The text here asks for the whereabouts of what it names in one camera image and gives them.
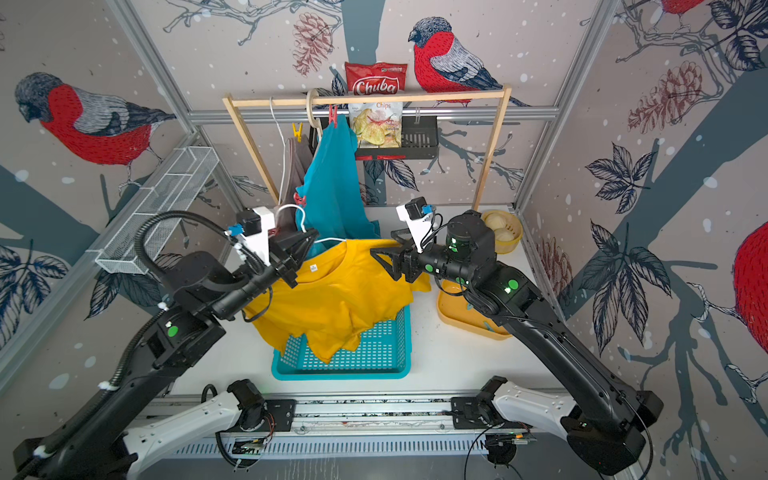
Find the wooden rod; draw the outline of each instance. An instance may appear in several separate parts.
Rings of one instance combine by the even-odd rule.
[[[493,120],[493,129],[491,129],[491,137],[488,139],[488,150],[485,152],[485,161],[482,165],[482,171],[478,180],[478,186],[475,190],[475,200],[472,201],[472,209],[477,210],[480,207],[480,199],[482,198],[482,191],[485,189],[485,181],[488,179],[488,172],[491,170],[491,162],[493,161],[493,152],[496,150],[496,142],[498,142],[498,136],[502,132],[502,125],[504,124],[504,116],[507,113],[507,105],[509,104],[509,97],[512,95],[512,87],[504,85],[502,92],[502,99],[498,103],[496,109],[496,118]]]
[[[232,122],[235,123],[235,128],[240,133],[240,136],[243,138],[243,142],[245,142],[245,146],[248,149],[248,153],[250,154],[250,157],[253,158],[253,162],[256,164],[256,168],[259,169],[259,173],[261,174],[262,180],[264,180],[264,183],[266,184],[267,190],[270,192],[270,196],[272,197],[272,200],[274,200],[275,205],[280,204],[280,199],[278,198],[277,189],[275,188],[275,183],[272,182],[272,177],[270,176],[270,171],[267,170],[266,165],[264,164],[264,160],[261,157],[261,153],[259,153],[259,149],[256,146],[256,142],[253,141],[253,137],[250,135],[250,131],[248,131],[248,126],[245,124],[245,121],[243,120],[243,116],[240,115],[240,110],[233,104],[232,102],[232,95],[227,95],[224,99],[224,107],[227,108],[227,111],[230,112],[230,117],[232,117]]]
[[[395,95],[347,95],[344,97],[314,97],[312,105],[341,105],[374,103],[380,101],[448,101],[448,100],[478,100],[480,98],[501,98],[504,90],[479,91],[450,91],[437,94],[395,94]],[[235,107],[269,107],[267,100],[232,100]],[[306,105],[306,97],[273,98],[275,107],[302,107]]]

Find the red bird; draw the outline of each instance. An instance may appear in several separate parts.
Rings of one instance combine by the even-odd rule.
[[[691,283],[699,290],[704,301],[704,313],[696,318],[703,322],[714,308],[727,315],[735,316],[744,324],[758,345],[768,353],[768,222],[750,233],[741,243],[733,262],[733,288],[736,290],[736,306],[723,308],[707,300],[704,288],[698,283]],[[760,383],[768,380],[768,372],[758,379],[750,380],[741,369],[733,364],[726,365],[735,370],[752,391],[752,397],[742,397],[748,403],[757,403],[755,392]]]
[[[73,154],[94,164],[125,165],[128,180],[120,190],[138,185],[131,180],[131,162],[151,151],[149,139],[158,125],[176,118],[114,95],[92,94],[41,72],[22,79],[15,95],[24,119],[40,120]]]
[[[654,23],[652,30],[656,30],[656,25],[659,24],[661,17],[663,17],[665,13],[674,13],[677,15],[677,19],[680,21],[680,26],[677,27],[677,30],[674,31],[674,33],[678,33],[684,28],[690,29],[690,25],[683,25],[683,13],[691,10],[693,7],[699,5],[703,1],[704,0],[641,0],[640,2],[632,5],[630,8],[637,8],[640,5],[648,2],[655,2],[660,4],[662,13],[659,15],[659,19],[656,20],[656,23]]]
[[[451,30],[442,17],[428,17],[414,25],[408,41],[413,47],[416,80],[429,93],[444,91],[501,90],[499,84],[483,67],[482,60],[473,55]],[[470,100],[449,100],[465,106]],[[510,102],[529,107],[517,98]]]

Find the patterned wall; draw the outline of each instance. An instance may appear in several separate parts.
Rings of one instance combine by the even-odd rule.
[[[101,0],[3,2],[0,71],[2,355],[183,131]],[[220,223],[232,216],[213,181],[192,210]],[[217,248],[186,223],[164,259]],[[22,439],[55,430],[109,377],[162,296],[149,276],[102,272],[88,282],[0,397],[0,478],[12,476]]]
[[[649,478],[763,478],[768,4],[613,23],[525,218],[571,330],[665,403]]]
[[[463,46],[455,68],[484,65],[485,73],[453,88],[513,87],[531,105],[551,105],[568,72],[596,2],[456,2],[428,0],[137,0],[134,2],[170,72],[195,110],[221,110],[221,98],[301,95],[309,88],[343,93],[344,62],[408,64],[406,90],[432,91],[419,81],[410,32],[423,18],[443,17]],[[472,105],[484,105],[482,101]],[[291,126],[282,125],[291,135]],[[541,136],[543,122],[505,129],[484,202],[508,203]],[[263,185],[231,126],[205,127],[231,174]],[[273,178],[280,178],[282,143],[273,124],[251,126]],[[482,164],[487,125],[440,125],[440,162],[366,162],[360,183],[371,204],[400,204],[425,196],[434,204],[468,203]],[[246,204],[270,204],[268,195],[241,192]]]

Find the blue basket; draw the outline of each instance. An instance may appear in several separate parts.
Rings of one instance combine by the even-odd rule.
[[[326,365],[306,344],[306,335],[290,337],[285,356],[275,350],[272,375],[278,380],[401,379],[411,369],[411,310],[379,322],[360,335],[355,352],[339,350]]]

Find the gray cloth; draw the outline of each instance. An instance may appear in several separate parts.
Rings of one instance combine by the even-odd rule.
[[[304,185],[304,175],[310,167],[312,159],[310,140],[306,135],[301,137],[301,142],[297,141],[296,137],[291,137],[288,140],[286,175],[280,189],[283,192],[283,202],[280,206],[295,203],[293,194],[296,193],[298,187]],[[280,232],[295,232],[297,230],[295,208],[280,212],[280,216],[276,220],[277,229]]]

